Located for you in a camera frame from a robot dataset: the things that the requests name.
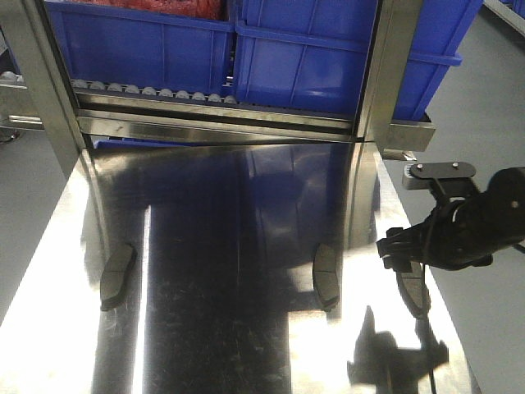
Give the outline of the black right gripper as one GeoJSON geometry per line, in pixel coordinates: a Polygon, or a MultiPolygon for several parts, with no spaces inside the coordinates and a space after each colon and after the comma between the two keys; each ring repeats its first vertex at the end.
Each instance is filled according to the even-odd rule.
{"type": "Polygon", "coordinates": [[[487,198],[477,196],[434,208],[414,226],[415,246],[402,227],[392,227],[376,242],[385,269],[411,271],[412,261],[447,271],[492,264],[487,198]]]}

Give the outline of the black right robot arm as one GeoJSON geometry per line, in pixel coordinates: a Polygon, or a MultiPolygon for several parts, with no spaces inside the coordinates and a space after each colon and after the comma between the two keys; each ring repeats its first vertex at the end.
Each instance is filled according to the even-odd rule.
{"type": "Polygon", "coordinates": [[[406,273],[411,263],[447,271],[484,267],[492,255],[524,240],[524,169],[498,171],[485,191],[464,162],[419,163],[405,168],[408,190],[429,190],[436,201],[421,223],[392,227],[377,242],[386,268],[406,273]]]}

